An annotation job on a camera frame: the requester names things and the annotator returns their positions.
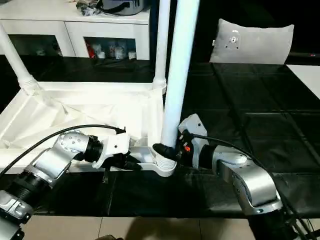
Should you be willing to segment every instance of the black tablecloth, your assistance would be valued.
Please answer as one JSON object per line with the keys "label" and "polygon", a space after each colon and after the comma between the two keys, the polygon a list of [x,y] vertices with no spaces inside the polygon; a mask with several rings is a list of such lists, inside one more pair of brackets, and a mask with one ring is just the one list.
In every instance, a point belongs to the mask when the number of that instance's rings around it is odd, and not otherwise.
{"label": "black tablecloth", "polygon": [[[152,82],[148,61],[24,57],[38,81]],[[2,109],[18,92],[0,57]],[[208,135],[252,151],[276,175],[281,191],[304,217],[320,218],[320,100],[284,65],[190,66],[181,118],[197,113]],[[14,175],[0,182],[4,188]],[[37,214],[70,216],[233,217],[243,214],[232,188],[208,170],[179,166],[155,172],[69,173]]]}

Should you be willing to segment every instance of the white pillow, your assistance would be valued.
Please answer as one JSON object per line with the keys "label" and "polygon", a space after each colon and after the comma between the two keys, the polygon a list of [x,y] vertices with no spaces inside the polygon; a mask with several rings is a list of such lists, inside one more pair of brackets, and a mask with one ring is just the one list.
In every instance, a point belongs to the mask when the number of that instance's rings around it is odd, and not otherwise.
{"label": "white pillow", "polygon": [[284,64],[294,25],[282,28],[244,27],[219,19],[211,63]]}

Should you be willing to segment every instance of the floor tile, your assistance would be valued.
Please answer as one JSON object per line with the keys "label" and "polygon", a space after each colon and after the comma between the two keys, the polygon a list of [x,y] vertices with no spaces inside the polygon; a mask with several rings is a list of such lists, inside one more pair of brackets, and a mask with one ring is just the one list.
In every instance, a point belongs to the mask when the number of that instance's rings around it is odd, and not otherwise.
{"label": "floor tile", "polygon": [[99,237],[113,235],[125,240],[200,240],[197,219],[104,217]]}
{"label": "floor tile", "polygon": [[246,219],[200,219],[201,240],[254,240]]}
{"label": "floor tile", "polygon": [[101,217],[33,216],[23,226],[23,240],[94,240]]}

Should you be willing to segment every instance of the white tube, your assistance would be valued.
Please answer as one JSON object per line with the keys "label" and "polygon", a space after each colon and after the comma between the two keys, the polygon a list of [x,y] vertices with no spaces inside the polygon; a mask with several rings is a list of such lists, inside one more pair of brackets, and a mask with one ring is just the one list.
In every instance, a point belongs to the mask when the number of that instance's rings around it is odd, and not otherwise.
{"label": "white tube", "polygon": [[161,143],[175,147],[200,0],[178,0]]}
{"label": "white tube", "polygon": [[152,83],[153,89],[162,89],[166,93],[166,63],[168,47],[168,31],[170,16],[170,0],[160,0],[158,17],[158,36],[156,44],[155,75]]}
{"label": "white tube", "polygon": [[17,50],[12,44],[4,26],[0,22],[0,47],[10,63],[15,75],[18,78],[19,85],[26,91],[27,94],[32,95],[38,89],[38,83],[34,77],[28,72],[26,66],[22,62]]}

